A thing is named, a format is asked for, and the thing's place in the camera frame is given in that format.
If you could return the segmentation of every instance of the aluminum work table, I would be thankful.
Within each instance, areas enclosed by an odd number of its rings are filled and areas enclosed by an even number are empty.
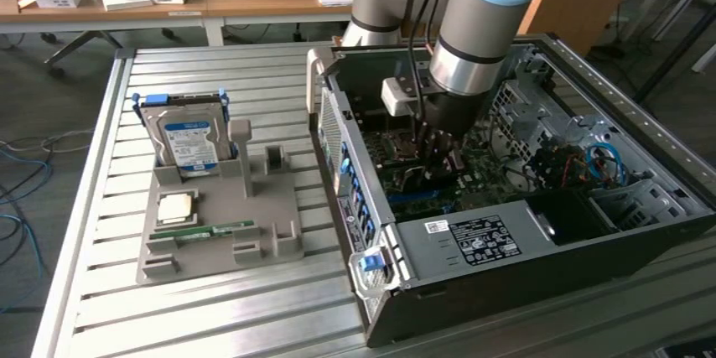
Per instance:
[[[34,357],[647,356],[664,344],[716,332],[712,231],[628,279],[368,349],[307,125],[306,54],[328,44],[120,52]],[[232,117],[252,121],[250,153],[267,144],[288,151],[307,256],[139,286],[155,157],[128,97],[220,87]]]

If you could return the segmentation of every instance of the blue cable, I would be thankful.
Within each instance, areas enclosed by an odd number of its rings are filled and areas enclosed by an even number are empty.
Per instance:
[[[7,305],[4,308],[0,309],[0,314],[4,314],[14,306],[18,306],[28,297],[32,295],[32,293],[38,290],[40,286],[40,281],[43,280],[43,260],[40,259],[40,248],[38,246],[38,239],[35,238],[35,232],[32,231],[31,226],[24,222],[20,217],[16,217],[10,214],[0,214],[0,218],[6,218],[8,220],[14,220],[19,224],[23,225],[24,231],[27,232],[27,235],[30,235],[31,238],[31,244],[32,244],[32,251],[35,252],[35,261],[38,263],[38,283],[35,286],[27,291],[27,293],[23,294],[20,298],[18,298],[10,305]]]
[[[0,148],[0,154],[4,155],[11,160],[18,161],[19,163],[36,163],[36,164],[42,165],[46,168],[46,176],[43,177],[43,180],[39,181],[39,183],[35,185],[34,188],[31,188],[20,196],[15,197],[15,199],[11,199],[10,196],[6,195],[4,198],[7,200],[0,201],[0,205],[7,205],[12,201],[18,201],[18,200],[23,199],[26,196],[28,196],[31,193],[34,193],[38,189],[40,189],[47,184],[47,181],[50,180],[50,177],[52,175],[52,166],[46,161],[39,161],[36,159],[24,159],[24,158],[16,157],[15,155],[12,155],[7,151],[4,151],[2,148]]]
[[[616,151],[615,146],[612,146],[610,143],[595,143],[591,146],[588,146],[586,151],[584,151],[586,152],[586,158],[584,159],[587,160],[587,164],[588,164],[588,167],[590,167],[590,172],[592,173],[592,175],[596,178],[600,178],[602,176],[600,176],[599,172],[596,171],[595,166],[591,164],[592,163],[592,153],[591,153],[592,148],[604,148],[607,151],[610,151],[612,153],[612,155],[615,157],[616,167],[619,169],[619,182],[624,186],[627,184],[626,169],[624,169],[622,156],[619,155],[619,151]]]

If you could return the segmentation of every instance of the gray floor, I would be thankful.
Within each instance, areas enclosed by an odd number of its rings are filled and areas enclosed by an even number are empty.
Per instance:
[[[640,0],[628,0],[623,6],[623,14],[636,8]],[[700,6],[690,8],[678,25],[667,35],[666,40],[654,44],[652,55],[647,56],[626,44],[628,56],[618,63],[630,70],[630,77],[636,85],[642,85],[660,61],[676,46],[679,40],[694,25],[704,9]],[[266,26],[252,26],[246,30],[235,30],[246,39],[262,36]],[[290,42],[292,40],[294,24],[274,25],[262,42]],[[159,30],[120,32],[115,36],[120,42],[135,48],[160,48],[172,46],[204,46],[203,29],[175,29],[180,38],[172,42],[166,39]],[[324,40],[340,33],[338,24],[304,24],[304,36],[310,40]],[[67,42],[74,34],[59,34]],[[716,145],[712,132],[716,128],[712,106],[716,101],[714,84],[716,83],[716,63],[710,66],[706,74],[696,75],[686,71],[699,55],[716,42],[716,28],[711,28],[683,61],[675,66],[659,87],[650,107],[658,118],[682,137],[686,143],[700,153],[710,162],[716,163]],[[82,50],[59,63],[67,71],[67,78],[55,80],[46,74],[42,60],[59,45],[42,42],[39,35],[28,34],[20,46],[0,52],[0,139],[10,141],[26,136],[50,136],[62,132],[91,127],[102,102],[108,71],[112,64],[114,50],[100,40],[94,40]],[[599,63],[606,74],[620,81],[626,90],[632,91],[615,66]],[[50,183],[35,194],[20,201],[39,238],[44,258],[51,266],[59,256],[67,221],[71,214],[72,202],[80,171],[86,158],[84,152],[56,155],[52,160],[54,175]],[[27,158],[43,158],[42,154],[24,153]],[[12,163],[0,158],[0,184],[14,185],[35,167]],[[7,205],[0,205],[0,213],[12,214]],[[11,244],[0,242],[0,257]],[[6,305],[36,282],[34,256],[28,246],[19,256],[0,268],[0,305]],[[32,296],[19,305],[42,307],[47,298],[50,279]],[[24,357],[30,355],[31,345],[38,331],[40,313],[15,313],[0,315],[0,356]]]

